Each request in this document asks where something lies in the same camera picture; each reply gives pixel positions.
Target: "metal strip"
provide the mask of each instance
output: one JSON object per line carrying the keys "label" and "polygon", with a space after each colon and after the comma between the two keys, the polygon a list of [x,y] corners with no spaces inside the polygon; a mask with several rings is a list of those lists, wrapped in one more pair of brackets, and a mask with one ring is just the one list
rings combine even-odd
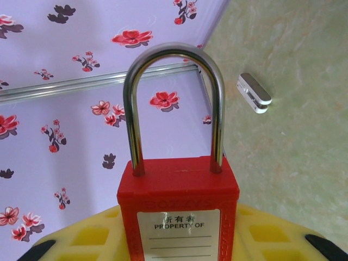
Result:
{"label": "metal strip", "polygon": [[[194,63],[178,63],[156,66],[147,69],[141,76],[141,79],[194,70],[197,70],[197,66]],[[53,84],[41,84],[12,90],[1,90],[0,104],[120,84],[125,81],[126,74],[127,72],[110,73],[82,79],[66,80]]]}

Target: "yellow plastic base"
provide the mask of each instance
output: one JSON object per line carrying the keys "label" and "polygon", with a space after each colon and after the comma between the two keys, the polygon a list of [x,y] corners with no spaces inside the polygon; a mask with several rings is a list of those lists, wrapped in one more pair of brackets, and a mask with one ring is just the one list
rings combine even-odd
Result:
{"label": "yellow plastic base", "polygon": [[[319,233],[238,204],[232,261],[327,261],[305,238]],[[40,261],[130,261],[120,207],[40,239],[56,240]]]}

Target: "safety padlock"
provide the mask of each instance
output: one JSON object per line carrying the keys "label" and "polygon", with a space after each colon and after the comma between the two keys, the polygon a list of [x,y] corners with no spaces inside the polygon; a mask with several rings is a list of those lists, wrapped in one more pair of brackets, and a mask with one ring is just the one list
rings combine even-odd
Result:
{"label": "safety padlock", "polygon": [[[147,67],[173,56],[191,59],[210,79],[212,152],[197,158],[144,160],[136,88]],[[131,261],[231,261],[239,187],[223,155],[225,87],[216,63],[194,46],[152,47],[128,70],[123,102],[132,160],[121,178],[117,199]]]}

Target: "small metal object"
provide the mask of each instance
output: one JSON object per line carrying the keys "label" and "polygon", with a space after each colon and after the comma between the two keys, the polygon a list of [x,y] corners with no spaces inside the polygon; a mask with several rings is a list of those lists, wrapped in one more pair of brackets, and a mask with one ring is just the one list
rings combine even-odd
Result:
{"label": "small metal object", "polygon": [[249,74],[242,73],[237,81],[237,88],[256,113],[265,113],[272,102],[271,96]]}
{"label": "small metal object", "polygon": [[202,50],[183,43],[165,43],[149,48],[130,66],[123,88],[123,102],[126,113],[126,125],[132,159],[133,175],[145,174],[142,157],[138,110],[136,105],[136,89],[143,72],[154,62],[166,57],[183,57],[191,59],[204,71],[213,88],[212,113],[212,152],[210,155],[210,171],[221,172],[223,155],[223,125],[225,114],[225,86],[221,72],[216,63]]}

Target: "padlock body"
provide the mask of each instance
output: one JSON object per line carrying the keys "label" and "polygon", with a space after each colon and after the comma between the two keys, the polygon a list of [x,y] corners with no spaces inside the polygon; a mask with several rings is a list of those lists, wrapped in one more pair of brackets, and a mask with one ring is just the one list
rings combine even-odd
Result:
{"label": "padlock body", "polygon": [[139,213],[202,210],[215,216],[219,212],[217,257],[209,260],[230,261],[239,187],[227,159],[223,158],[218,174],[209,171],[210,156],[150,159],[144,160],[144,166],[146,174],[134,177],[129,162],[117,192],[131,261],[145,261],[139,225],[145,221],[139,222]]}

